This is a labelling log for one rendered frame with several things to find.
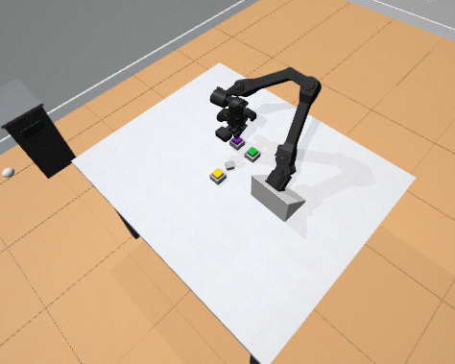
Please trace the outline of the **green button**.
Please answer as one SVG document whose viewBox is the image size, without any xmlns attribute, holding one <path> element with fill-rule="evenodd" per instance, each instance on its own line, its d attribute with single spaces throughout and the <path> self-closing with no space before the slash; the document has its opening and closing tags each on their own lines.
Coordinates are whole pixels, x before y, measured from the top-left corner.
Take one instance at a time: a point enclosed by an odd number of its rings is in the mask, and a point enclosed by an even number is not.
<svg viewBox="0 0 455 364">
<path fill-rule="evenodd" d="M 245 158 L 248 159 L 250 162 L 254 163 L 258 158 L 260 158 L 260 152 L 256 149 L 251 147 L 246 153 Z"/>
</svg>

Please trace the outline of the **yellow button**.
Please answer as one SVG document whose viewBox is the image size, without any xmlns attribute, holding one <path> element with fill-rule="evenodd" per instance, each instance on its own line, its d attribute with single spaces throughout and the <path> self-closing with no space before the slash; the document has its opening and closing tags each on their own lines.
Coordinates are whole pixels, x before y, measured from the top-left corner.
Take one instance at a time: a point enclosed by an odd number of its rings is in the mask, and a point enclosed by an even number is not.
<svg viewBox="0 0 455 364">
<path fill-rule="evenodd" d="M 223 171 L 217 168 L 209 175 L 209 178 L 219 185 L 222 181 L 224 181 L 227 178 L 227 174 L 225 174 Z"/>
</svg>

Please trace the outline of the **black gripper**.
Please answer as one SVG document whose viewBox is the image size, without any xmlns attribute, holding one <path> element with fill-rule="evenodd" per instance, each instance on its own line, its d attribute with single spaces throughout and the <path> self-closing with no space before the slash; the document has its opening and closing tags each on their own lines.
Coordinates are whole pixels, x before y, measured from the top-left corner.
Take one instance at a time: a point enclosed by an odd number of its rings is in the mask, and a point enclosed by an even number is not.
<svg viewBox="0 0 455 364">
<path fill-rule="evenodd" d="M 219 137 L 224 142 L 228 142 L 232 135 L 235 139 L 239 138 L 241 133 L 248 127 L 246 121 L 250 118 L 251 121 L 256 119 L 256 113 L 249 109 L 245 108 L 244 112 L 239 116 L 232 116 L 227 112 L 229 118 L 229 125 L 226 127 L 220 127 L 215 131 L 215 135 Z"/>
</svg>

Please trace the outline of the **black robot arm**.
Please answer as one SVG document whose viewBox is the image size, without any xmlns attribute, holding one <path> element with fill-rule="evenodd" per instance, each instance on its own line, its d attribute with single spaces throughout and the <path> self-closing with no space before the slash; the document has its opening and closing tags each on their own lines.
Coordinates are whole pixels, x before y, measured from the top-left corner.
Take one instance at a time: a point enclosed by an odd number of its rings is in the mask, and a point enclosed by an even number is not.
<svg viewBox="0 0 455 364">
<path fill-rule="evenodd" d="M 245 99 L 242 99 L 239 96 L 249 97 L 262 88 L 288 81 L 293 81 L 300 85 L 299 104 L 284 144 L 277 146 L 277 151 L 275 153 L 275 170 L 272 170 L 265 181 L 278 192 L 285 191 L 284 188 L 292 179 L 290 175 L 297 172 L 295 162 L 299 137 L 310 107 L 317 99 L 322 89 L 321 83 L 313 76 L 307 77 L 293 67 L 287 67 L 286 69 L 262 77 L 237 80 L 234 85 L 227 90 L 217 86 L 210 95 L 210 103 L 223 108 L 217 114 L 217 121 L 226 121 L 227 124 L 229 124 L 227 112 L 232 116 L 239 116 L 249 104 Z M 232 95 L 236 97 L 232 97 Z M 228 107 L 228 109 L 226 109 L 226 107 Z"/>
</svg>

